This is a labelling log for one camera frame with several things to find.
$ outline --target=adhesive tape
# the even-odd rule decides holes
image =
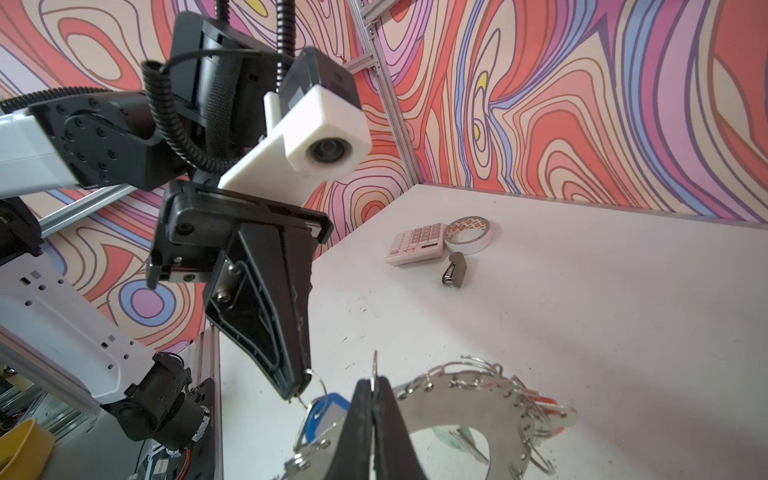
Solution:
[[[465,255],[486,248],[493,238],[491,222],[483,217],[464,217],[451,222],[442,233],[445,246]]]

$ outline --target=psychedelic patterned wall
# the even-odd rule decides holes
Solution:
[[[357,55],[357,34],[344,0],[297,3],[298,48],[315,45],[338,62]],[[275,44],[273,2],[230,4],[235,28]],[[174,17],[183,10],[212,15],[213,1],[2,0],[0,93],[11,97],[64,85],[141,88],[141,61],[167,57]],[[408,187],[379,96],[366,76],[360,73],[356,79],[372,153],[347,182],[320,185],[308,202],[332,217],[336,230],[329,245]],[[25,201],[41,217],[83,194],[52,191],[28,195]],[[146,289],[145,261],[162,195],[162,189],[134,193],[55,234],[45,249],[67,281],[107,319],[149,346],[178,351],[202,326],[202,286]]]
[[[768,221],[765,0],[403,0],[427,181]]]

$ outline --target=metal key holder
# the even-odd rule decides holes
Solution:
[[[430,369],[392,389],[408,432],[441,425],[465,425],[488,441],[487,480],[522,480],[532,463],[548,475],[554,465],[537,447],[576,423],[576,411],[528,389],[517,377],[506,378],[502,366],[462,356]],[[325,479],[346,419],[329,427],[314,442],[298,445],[282,480]],[[488,459],[472,452],[480,462]]]
[[[451,253],[448,260],[451,264],[448,265],[445,273],[442,274],[442,284],[461,288],[462,283],[464,283],[464,275],[467,273],[467,260],[461,252]]]

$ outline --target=bolt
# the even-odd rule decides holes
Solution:
[[[229,303],[230,300],[232,300],[232,296],[226,290],[219,290],[219,293],[216,294],[216,301],[218,303]]]

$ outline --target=coiled cable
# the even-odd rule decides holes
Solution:
[[[277,53],[291,60],[277,63],[277,91],[296,56],[296,0],[277,0]]]
[[[170,75],[168,74],[173,66],[182,61],[218,55],[277,56],[282,61],[286,60],[285,55],[268,51],[245,48],[208,48],[175,55],[164,64],[152,60],[144,61],[141,63],[141,74],[144,78],[144,89],[147,92],[152,119],[157,131],[160,132],[166,143],[176,152],[176,155],[192,167],[209,174],[221,175],[235,165],[239,159],[209,155],[192,141],[176,112],[174,93],[170,86]]]
[[[216,12],[216,20],[222,22],[230,22],[230,3],[229,0],[216,0],[214,3],[214,11]]]
[[[2,110],[4,114],[9,114],[41,101],[69,97],[71,95],[101,93],[105,91],[109,90],[107,88],[97,87],[59,87],[51,88],[50,90],[33,91],[30,94],[23,94],[18,97],[6,98],[5,100],[0,101],[0,110]]]

